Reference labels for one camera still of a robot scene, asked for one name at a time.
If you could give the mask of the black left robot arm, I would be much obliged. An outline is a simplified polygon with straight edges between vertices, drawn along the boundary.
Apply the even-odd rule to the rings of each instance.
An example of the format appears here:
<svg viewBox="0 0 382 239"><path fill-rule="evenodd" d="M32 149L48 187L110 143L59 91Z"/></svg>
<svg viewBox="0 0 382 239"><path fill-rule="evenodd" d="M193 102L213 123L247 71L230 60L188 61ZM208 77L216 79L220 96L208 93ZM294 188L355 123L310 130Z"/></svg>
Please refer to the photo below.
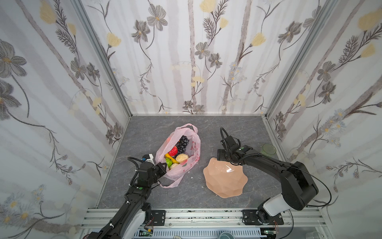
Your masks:
<svg viewBox="0 0 382 239"><path fill-rule="evenodd" d="M139 226L151 221L151 205L147 200L153 185L166 174L167 164L155 165L135 157L127 159L136 169L124 194L125 202L100 231L88 234L88 239L131 239Z"/></svg>

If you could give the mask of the pink scalloped bowl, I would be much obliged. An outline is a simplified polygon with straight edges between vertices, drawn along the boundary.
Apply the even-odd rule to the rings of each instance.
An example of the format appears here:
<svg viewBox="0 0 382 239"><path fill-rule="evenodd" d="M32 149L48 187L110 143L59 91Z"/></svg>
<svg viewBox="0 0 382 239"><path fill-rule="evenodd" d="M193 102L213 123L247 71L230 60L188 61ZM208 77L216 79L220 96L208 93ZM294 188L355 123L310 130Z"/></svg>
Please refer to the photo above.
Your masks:
<svg viewBox="0 0 382 239"><path fill-rule="evenodd" d="M248 182L243 167L213 157L203 170L209 190L221 198L240 196Z"/></svg>

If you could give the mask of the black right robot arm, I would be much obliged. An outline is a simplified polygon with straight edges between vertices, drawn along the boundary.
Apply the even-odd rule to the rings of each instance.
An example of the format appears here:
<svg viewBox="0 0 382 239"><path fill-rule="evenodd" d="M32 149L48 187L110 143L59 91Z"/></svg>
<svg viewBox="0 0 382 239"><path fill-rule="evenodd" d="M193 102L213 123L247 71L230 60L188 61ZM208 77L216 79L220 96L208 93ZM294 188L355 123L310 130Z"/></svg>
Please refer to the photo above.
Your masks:
<svg viewBox="0 0 382 239"><path fill-rule="evenodd" d="M230 136L223 127L220 128L220 135L223 149L217 151L217 160L235 166L252 166L272 176L281 184L281 194L265 200L255 210L242 211L242 222L245 225L275 225L277 220L281 219L283 212L291 209L301 211L305 207L311 207L310 202L319 194L315 181L321 183L329 192L329 201L317 205L317 208L331 203L330 189L320 179L310 174L303 163L280 161L250 146L242 145L239 139Z"/></svg>

